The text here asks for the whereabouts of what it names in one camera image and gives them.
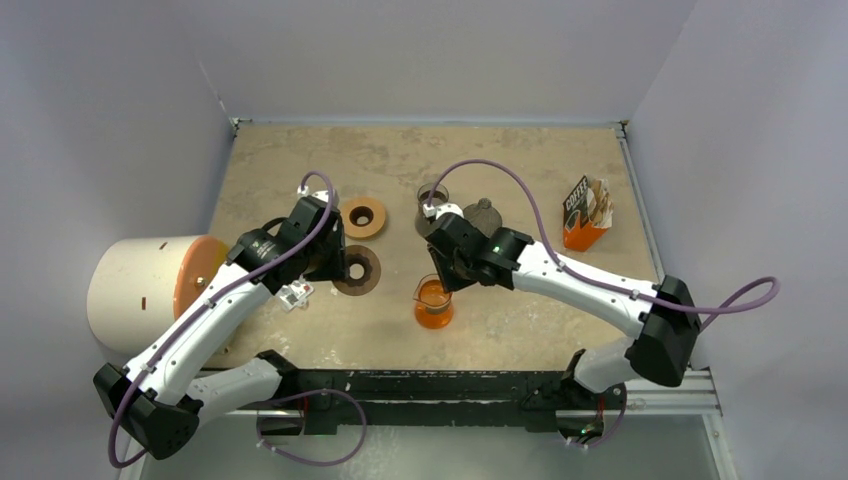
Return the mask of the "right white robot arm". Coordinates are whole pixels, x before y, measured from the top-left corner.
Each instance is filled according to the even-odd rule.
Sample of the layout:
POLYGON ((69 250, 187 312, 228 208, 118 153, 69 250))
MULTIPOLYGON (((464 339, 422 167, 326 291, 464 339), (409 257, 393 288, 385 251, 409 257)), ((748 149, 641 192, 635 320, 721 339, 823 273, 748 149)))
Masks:
POLYGON ((551 255, 542 242, 505 227, 486 236, 461 214, 442 207, 426 217, 427 248, 446 291, 479 284, 539 294, 622 332, 615 341, 573 356, 561 381, 569 404, 584 407, 601 392, 633 379, 681 385, 701 332, 681 280, 667 276, 656 284, 612 274, 551 255))

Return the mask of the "orange glass carafe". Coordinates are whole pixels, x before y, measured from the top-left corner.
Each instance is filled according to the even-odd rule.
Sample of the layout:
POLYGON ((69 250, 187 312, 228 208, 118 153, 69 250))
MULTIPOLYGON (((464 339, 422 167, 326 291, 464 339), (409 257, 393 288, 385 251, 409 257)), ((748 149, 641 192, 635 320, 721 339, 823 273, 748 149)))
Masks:
POLYGON ((425 275, 414 293, 414 317, 427 329, 447 326, 454 315, 452 293, 448 292, 437 274, 425 275))

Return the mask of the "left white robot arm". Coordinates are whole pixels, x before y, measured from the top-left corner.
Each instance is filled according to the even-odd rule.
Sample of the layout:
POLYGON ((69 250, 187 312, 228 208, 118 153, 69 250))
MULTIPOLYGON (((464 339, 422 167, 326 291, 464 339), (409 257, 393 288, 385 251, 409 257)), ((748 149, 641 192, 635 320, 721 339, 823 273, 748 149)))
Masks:
POLYGON ((343 279, 348 272, 344 248, 332 189, 301 188, 289 216, 242 234, 173 326, 125 365, 105 364, 95 373, 95 389, 111 418, 110 463, 124 468, 135 461, 117 455, 121 432, 144 454, 166 459, 200 426, 225 413, 264 401, 275 409, 292 405, 298 382, 287 375, 277 353, 261 353, 211 376, 199 372, 237 327, 273 298, 291 311, 307 303, 315 283, 343 279))

